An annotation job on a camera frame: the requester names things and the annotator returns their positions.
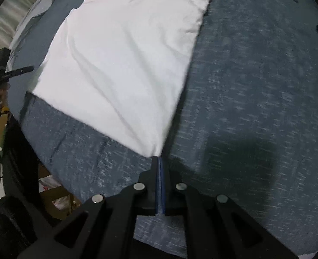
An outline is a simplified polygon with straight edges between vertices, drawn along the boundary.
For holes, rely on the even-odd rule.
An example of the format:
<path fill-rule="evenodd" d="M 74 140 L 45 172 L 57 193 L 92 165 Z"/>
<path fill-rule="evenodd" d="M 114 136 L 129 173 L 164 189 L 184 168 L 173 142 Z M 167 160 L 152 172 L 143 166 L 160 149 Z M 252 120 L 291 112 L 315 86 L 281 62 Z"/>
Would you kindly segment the white black-collared polo shirt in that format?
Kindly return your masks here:
<path fill-rule="evenodd" d="M 84 0 L 30 93 L 144 157 L 159 156 L 210 0 Z"/>

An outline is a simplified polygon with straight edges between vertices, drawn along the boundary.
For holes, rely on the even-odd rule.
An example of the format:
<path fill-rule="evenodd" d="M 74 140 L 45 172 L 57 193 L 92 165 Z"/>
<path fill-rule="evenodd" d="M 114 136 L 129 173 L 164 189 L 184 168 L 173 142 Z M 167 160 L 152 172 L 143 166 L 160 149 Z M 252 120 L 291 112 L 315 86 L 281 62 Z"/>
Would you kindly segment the cardboard box clutter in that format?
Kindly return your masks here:
<path fill-rule="evenodd" d="M 9 111 L 0 115 L 0 165 L 5 200 L 47 218 L 64 220 L 74 196 L 48 171 Z"/>

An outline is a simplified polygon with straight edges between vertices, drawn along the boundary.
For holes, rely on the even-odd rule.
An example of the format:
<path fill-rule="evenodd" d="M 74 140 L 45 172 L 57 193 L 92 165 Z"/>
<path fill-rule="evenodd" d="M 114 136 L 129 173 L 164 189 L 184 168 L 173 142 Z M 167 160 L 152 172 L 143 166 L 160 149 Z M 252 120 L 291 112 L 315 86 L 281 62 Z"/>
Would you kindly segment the light grey blanket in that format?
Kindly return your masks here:
<path fill-rule="evenodd" d="M 30 10 L 25 14 L 16 28 L 13 40 L 9 45 L 10 59 L 14 58 L 16 49 L 29 32 L 30 27 L 34 25 L 39 18 L 46 13 L 55 0 L 36 0 L 36 2 L 30 7 Z"/>

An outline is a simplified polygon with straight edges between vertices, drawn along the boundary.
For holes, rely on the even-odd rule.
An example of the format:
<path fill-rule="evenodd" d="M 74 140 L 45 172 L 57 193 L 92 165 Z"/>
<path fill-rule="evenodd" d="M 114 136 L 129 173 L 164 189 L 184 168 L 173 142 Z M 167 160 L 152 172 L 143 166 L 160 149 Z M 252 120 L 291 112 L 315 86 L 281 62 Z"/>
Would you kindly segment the blue patterned bed sheet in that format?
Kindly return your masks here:
<path fill-rule="evenodd" d="M 14 68 L 43 61 L 68 13 L 55 0 L 15 50 Z M 296 255 L 318 251 L 318 7 L 313 0 L 211 0 L 164 160 L 205 195 L 225 194 Z M 118 194 L 144 158 L 26 95 L 9 108 L 39 160 L 85 202 Z"/>

